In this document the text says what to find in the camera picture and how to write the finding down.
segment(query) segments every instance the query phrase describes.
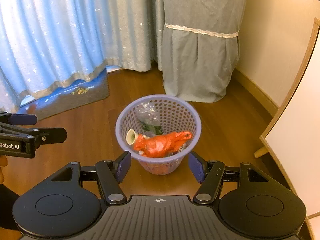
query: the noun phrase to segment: star pattern curtain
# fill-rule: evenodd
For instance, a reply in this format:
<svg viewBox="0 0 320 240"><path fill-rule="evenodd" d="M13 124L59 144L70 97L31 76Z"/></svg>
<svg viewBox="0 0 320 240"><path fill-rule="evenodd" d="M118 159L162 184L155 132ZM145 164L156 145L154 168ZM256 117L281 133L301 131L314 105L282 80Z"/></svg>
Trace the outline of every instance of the star pattern curtain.
<svg viewBox="0 0 320 240"><path fill-rule="evenodd" d="M163 26L163 0L0 0L0 110L106 65L149 70Z"/></svg>

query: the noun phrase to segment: black sleeve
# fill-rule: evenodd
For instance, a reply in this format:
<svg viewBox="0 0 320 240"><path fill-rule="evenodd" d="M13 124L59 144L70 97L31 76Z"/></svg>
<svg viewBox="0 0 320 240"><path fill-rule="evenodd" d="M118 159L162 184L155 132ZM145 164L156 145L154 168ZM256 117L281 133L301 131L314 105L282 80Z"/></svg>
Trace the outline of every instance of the black sleeve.
<svg viewBox="0 0 320 240"><path fill-rule="evenodd" d="M12 207L19 195L0 184L0 227L18 230L12 216Z"/></svg>

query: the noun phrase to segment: orange plastic bag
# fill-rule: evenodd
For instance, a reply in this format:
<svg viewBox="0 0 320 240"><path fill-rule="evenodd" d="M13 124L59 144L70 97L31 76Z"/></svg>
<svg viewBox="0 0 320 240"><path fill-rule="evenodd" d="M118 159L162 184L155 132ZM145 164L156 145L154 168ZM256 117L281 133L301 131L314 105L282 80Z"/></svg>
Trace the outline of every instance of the orange plastic bag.
<svg viewBox="0 0 320 240"><path fill-rule="evenodd" d="M162 158L167 154L176 152L189 139L192 138L192 133L189 131L172 132L169 134L158 135L146 139L142 134L138 135L137 140L133 145L136 151L143 151L142 156L150 158Z"/></svg>

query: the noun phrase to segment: rug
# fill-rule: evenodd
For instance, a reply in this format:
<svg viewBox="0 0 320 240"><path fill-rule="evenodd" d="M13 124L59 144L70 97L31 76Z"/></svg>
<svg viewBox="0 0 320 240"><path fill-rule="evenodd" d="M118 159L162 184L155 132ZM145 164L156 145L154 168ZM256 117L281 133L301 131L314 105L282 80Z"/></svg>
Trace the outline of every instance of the rug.
<svg viewBox="0 0 320 240"><path fill-rule="evenodd" d="M108 96L107 71L104 69L94 80L76 80L66 88L57 88L50 95L21 107L17 114L35 114L39 121Z"/></svg>

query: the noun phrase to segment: hand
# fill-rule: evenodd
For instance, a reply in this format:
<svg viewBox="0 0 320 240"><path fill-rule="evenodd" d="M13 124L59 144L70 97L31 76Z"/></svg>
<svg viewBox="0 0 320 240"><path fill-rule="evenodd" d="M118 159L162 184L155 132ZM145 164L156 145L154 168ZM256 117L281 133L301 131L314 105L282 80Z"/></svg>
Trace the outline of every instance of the hand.
<svg viewBox="0 0 320 240"><path fill-rule="evenodd" d="M0 156L0 184L2 184L4 180L1 166L4 167L4 166L7 166L7 164L8 164L7 157L4 155L1 155Z"/></svg>

